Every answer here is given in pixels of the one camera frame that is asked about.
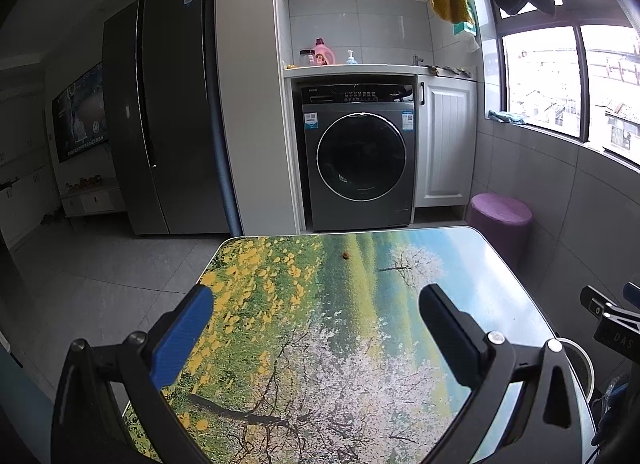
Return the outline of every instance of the tv stand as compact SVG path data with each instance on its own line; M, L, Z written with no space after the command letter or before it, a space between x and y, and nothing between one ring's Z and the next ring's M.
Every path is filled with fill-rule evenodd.
M97 186L69 190L60 200L68 218L127 210L116 178L105 179Z

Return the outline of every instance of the glass jar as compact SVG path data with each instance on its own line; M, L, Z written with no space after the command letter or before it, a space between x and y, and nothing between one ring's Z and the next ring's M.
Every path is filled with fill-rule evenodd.
M300 66L311 67L316 64L316 51L313 49L303 49L300 51Z

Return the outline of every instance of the gray floor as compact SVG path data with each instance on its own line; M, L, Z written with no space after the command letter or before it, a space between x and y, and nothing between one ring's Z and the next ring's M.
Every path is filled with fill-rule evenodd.
M2 274L2 332L27 375L53 398L73 339L112 344L148 330L227 237L136 237L126 215L40 226L10 252L19 275ZM124 406L123 388L114 389Z

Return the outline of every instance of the washing machine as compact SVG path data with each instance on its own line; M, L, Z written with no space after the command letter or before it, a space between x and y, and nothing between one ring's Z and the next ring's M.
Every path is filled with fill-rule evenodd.
M302 111L313 229L407 225L414 202L414 88L307 86Z

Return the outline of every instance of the screw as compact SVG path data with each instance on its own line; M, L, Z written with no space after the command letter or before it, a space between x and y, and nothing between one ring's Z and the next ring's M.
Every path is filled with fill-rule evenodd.
M73 352L80 352L81 350L84 350L85 346L86 346L86 341L84 341L81 338L74 339L71 342L71 349Z
M557 339L550 339L546 342L546 346L549 347L549 350L552 352L560 352L562 350L562 343Z
M142 345L146 341L146 333L136 330L127 336L127 342L132 345Z
M497 330L492 330L491 332L489 332L487 334L487 338L489 338L489 341L494 345L502 345L506 341L504 334L502 332L498 332Z

